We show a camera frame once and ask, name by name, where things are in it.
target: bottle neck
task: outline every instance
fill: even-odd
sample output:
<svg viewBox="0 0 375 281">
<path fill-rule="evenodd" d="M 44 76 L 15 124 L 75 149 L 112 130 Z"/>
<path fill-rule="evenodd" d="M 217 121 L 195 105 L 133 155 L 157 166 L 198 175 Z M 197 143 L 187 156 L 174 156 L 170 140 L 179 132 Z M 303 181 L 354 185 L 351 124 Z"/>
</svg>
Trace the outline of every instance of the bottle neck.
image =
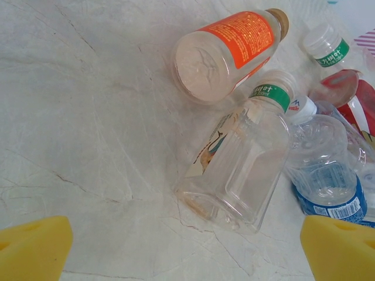
<svg viewBox="0 0 375 281">
<path fill-rule="evenodd" d="M 281 105 L 274 101 L 272 98 L 267 97 L 250 97 L 252 101 L 259 101 L 262 103 L 262 106 L 272 112 L 276 113 L 285 113 Z"/>
</svg>

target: white bottle cap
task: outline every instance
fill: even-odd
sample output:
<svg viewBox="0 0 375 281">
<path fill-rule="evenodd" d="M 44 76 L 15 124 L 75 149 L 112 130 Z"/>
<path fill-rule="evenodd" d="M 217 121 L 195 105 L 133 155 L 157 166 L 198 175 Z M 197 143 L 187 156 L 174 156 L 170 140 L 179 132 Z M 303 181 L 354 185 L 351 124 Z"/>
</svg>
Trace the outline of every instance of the white bottle cap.
<svg viewBox="0 0 375 281">
<path fill-rule="evenodd" d="M 299 95 L 289 104 L 286 116 L 291 123 L 295 124 L 295 121 L 302 117 L 316 114 L 317 110 L 312 100 L 305 95 Z"/>
<path fill-rule="evenodd" d="M 331 54 L 340 45 L 341 40 L 339 32 L 328 23 L 322 23 L 305 36 L 303 44 L 314 59 L 321 59 Z"/>
</svg>

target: bottle label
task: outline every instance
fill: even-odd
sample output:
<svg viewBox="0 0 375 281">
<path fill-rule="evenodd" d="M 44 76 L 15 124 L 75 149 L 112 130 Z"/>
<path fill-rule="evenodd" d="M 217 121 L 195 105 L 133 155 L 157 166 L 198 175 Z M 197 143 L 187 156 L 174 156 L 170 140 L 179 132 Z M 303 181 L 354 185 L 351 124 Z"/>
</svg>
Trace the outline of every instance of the bottle label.
<svg viewBox="0 0 375 281">
<path fill-rule="evenodd" d="M 356 96 L 338 108 L 344 118 L 352 124 L 375 149 L 375 89 L 366 81 L 359 80 Z"/>
<path fill-rule="evenodd" d="M 281 105 L 284 112 L 287 111 L 291 98 L 282 88 L 272 84 L 263 84 L 256 87 L 250 97 L 267 97 L 270 98 L 279 105 Z"/>
<path fill-rule="evenodd" d="M 364 225 L 365 227 L 375 228 L 375 222 L 373 222 L 373 221 L 361 221 L 358 224 Z"/>
<path fill-rule="evenodd" d="M 305 215 L 324 215 L 357 224 L 362 221 L 367 213 L 367 203 L 358 177 L 356 194 L 348 202 L 340 205 L 318 205 L 307 200 L 296 188 L 295 192 Z"/>
<path fill-rule="evenodd" d="M 274 43 L 270 24 L 254 12 L 240 12 L 199 31 L 210 32 L 228 47 L 237 69 L 267 50 Z"/>
<path fill-rule="evenodd" d="M 345 42 L 344 39 L 342 39 L 340 45 L 338 45 L 338 47 L 333 52 L 331 52 L 331 54 L 321 59 L 317 59 L 316 61 L 322 67 L 330 67 L 342 61 L 342 59 L 347 55 L 348 52 L 349 45 Z"/>
<path fill-rule="evenodd" d="M 196 177 L 204 174 L 219 147 L 225 140 L 225 137 L 230 132 L 234 124 L 238 121 L 238 118 L 243 110 L 243 107 L 239 107 L 232 113 L 225 115 L 220 119 L 219 123 L 215 127 L 215 130 L 213 130 L 209 139 L 205 142 L 204 147 L 201 149 L 197 157 L 194 159 L 193 164 L 186 172 L 185 177 Z"/>
</svg>

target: orange bottle label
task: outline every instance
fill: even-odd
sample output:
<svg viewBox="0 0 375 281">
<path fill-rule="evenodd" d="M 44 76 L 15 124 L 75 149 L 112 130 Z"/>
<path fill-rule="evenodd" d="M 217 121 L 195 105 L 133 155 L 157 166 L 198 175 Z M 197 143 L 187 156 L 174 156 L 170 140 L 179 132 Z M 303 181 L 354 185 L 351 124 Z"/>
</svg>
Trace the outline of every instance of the orange bottle label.
<svg viewBox="0 0 375 281">
<path fill-rule="evenodd" d="M 227 45 L 237 69 L 274 43 L 270 24 L 254 12 L 240 12 L 199 31 L 210 32 Z"/>
</svg>

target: blue bottle label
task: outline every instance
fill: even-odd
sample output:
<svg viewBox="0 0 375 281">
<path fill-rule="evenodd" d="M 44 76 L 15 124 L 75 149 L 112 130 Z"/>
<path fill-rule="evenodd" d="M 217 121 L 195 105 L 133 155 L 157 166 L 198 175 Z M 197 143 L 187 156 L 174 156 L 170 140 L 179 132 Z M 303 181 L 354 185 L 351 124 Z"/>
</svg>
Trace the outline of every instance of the blue bottle label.
<svg viewBox="0 0 375 281">
<path fill-rule="evenodd" d="M 364 225 L 365 227 L 375 228 L 375 222 L 373 221 L 361 221 L 359 224 Z"/>
<path fill-rule="evenodd" d="M 342 221 L 360 223 L 367 213 L 367 203 L 364 197 L 362 185 L 357 177 L 356 193 L 348 202 L 335 206 L 324 206 L 307 200 L 295 188 L 296 195 L 301 203 L 302 210 L 306 215 L 324 215 L 337 218 Z"/>
</svg>

